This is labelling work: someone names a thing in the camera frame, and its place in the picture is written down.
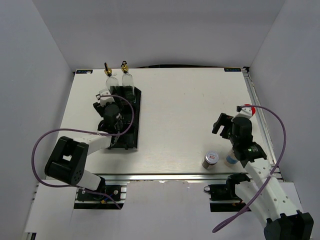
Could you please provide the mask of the round glass bottle gold spout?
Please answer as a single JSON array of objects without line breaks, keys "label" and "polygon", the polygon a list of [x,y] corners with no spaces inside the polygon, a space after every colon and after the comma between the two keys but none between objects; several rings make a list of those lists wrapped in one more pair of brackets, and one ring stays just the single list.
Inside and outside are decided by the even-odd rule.
[{"label": "round glass bottle gold spout", "polygon": [[104,63],[104,73],[106,75],[105,85],[108,88],[111,94],[114,94],[119,86],[119,81],[116,77],[113,76],[112,69],[108,66],[108,64]]}]

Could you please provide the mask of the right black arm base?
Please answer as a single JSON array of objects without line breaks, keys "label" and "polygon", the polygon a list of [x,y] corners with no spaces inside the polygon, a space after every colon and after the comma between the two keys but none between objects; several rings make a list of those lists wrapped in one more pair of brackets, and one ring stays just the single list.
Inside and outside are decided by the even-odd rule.
[{"label": "right black arm base", "polygon": [[250,182],[244,173],[236,173],[227,177],[224,184],[210,184],[203,188],[209,194],[210,211],[212,213],[231,213],[240,211],[246,204],[236,195],[235,186],[242,182]]}]

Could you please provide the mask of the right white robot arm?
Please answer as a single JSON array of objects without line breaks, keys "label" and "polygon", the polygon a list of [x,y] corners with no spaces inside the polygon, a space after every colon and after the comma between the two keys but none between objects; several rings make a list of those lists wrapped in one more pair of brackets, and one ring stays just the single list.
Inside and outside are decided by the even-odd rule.
[{"label": "right white robot arm", "polygon": [[226,195],[240,198],[248,205],[263,227],[267,240],[309,240],[314,220],[303,213],[283,190],[271,173],[272,168],[263,148],[253,141],[249,117],[235,117],[221,113],[213,124],[212,133],[230,140],[235,158],[245,173],[230,175],[226,181]]}]

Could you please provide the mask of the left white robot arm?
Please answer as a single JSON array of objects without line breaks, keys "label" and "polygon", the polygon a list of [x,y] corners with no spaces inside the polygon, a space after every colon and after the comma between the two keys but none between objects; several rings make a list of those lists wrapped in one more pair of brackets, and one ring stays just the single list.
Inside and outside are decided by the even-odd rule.
[{"label": "left white robot arm", "polygon": [[121,108],[116,103],[108,103],[104,108],[103,120],[99,124],[97,134],[84,135],[77,138],[62,136],[58,139],[44,173],[56,180],[74,187],[88,189],[94,199],[105,196],[105,180],[87,170],[87,156],[109,148],[112,137],[106,134],[118,134],[123,128]]}]

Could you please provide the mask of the red cap amber sauce bottle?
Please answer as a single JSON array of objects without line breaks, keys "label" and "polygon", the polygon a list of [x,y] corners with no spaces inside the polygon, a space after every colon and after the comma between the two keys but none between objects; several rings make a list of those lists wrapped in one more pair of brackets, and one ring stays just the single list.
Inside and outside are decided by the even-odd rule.
[{"label": "red cap amber sauce bottle", "polygon": [[245,114],[248,115],[249,118],[253,117],[256,113],[256,108],[250,104],[244,104],[242,110],[245,111]]}]

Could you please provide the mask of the black divided organizer tray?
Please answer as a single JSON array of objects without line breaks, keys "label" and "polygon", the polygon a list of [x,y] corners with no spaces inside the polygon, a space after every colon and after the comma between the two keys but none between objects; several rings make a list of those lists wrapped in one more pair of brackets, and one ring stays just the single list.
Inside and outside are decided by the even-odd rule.
[{"label": "black divided organizer tray", "polygon": [[109,134],[120,134],[113,136],[109,149],[136,149],[138,147],[139,136],[139,119],[141,108],[142,92],[137,87],[134,87],[134,101],[129,101],[126,98],[123,86],[118,86],[113,95],[114,102],[120,107],[123,117],[123,128],[120,132],[107,132]]}]

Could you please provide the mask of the small jar white red lid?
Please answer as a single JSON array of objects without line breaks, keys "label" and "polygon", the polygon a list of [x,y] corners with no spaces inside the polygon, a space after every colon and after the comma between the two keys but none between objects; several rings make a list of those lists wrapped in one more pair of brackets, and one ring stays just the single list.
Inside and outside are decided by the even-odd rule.
[{"label": "small jar white red lid", "polygon": [[216,151],[210,150],[204,155],[204,159],[201,163],[202,167],[206,170],[211,169],[219,161],[219,155]]}]

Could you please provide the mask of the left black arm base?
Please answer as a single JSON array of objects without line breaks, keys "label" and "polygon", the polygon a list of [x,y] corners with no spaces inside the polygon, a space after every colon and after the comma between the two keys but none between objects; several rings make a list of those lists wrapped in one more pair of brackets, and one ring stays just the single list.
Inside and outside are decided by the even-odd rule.
[{"label": "left black arm base", "polygon": [[127,194],[128,182],[107,180],[100,193],[90,193],[83,187],[76,191],[75,210],[121,210]]}]

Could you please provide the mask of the square glass oil bottle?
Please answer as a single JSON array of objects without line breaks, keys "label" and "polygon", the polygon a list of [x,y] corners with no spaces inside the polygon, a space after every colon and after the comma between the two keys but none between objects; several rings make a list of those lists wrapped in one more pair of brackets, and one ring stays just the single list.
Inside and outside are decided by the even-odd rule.
[{"label": "square glass oil bottle", "polygon": [[124,60],[121,64],[122,75],[122,86],[128,101],[135,100],[135,86],[133,76],[129,73],[127,62]]}]

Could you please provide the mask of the blue label silver lid jar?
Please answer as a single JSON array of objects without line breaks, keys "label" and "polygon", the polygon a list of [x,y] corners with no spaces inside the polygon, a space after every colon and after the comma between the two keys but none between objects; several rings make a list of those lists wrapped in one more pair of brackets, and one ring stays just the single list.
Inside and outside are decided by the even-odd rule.
[{"label": "blue label silver lid jar", "polygon": [[235,164],[237,164],[239,161],[235,156],[234,150],[230,149],[230,151],[228,152],[228,154],[226,155],[225,159],[224,159],[224,164],[226,166],[234,166]]}]

